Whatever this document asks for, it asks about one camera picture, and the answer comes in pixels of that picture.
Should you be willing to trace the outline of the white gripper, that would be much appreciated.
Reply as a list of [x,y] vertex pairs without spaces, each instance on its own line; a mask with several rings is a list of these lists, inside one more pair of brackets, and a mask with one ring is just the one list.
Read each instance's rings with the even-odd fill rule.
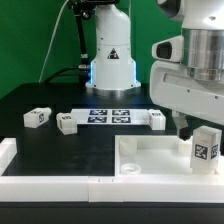
[[173,110],[181,140],[191,137],[186,115],[224,126],[224,79],[195,80],[182,64],[156,61],[150,72],[150,97],[154,104]]

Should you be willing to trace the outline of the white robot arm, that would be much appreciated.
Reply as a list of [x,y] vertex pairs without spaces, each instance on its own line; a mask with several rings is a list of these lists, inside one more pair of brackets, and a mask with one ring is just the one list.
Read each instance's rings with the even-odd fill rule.
[[[188,115],[224,126],[224,0],[156,0],[181,34],[152,45],[152,102],[168,108],[182,139]],[[130,18],[106,1],[93,5],[97,53],[89,92],[122,96],[141,87],[130,50]]]

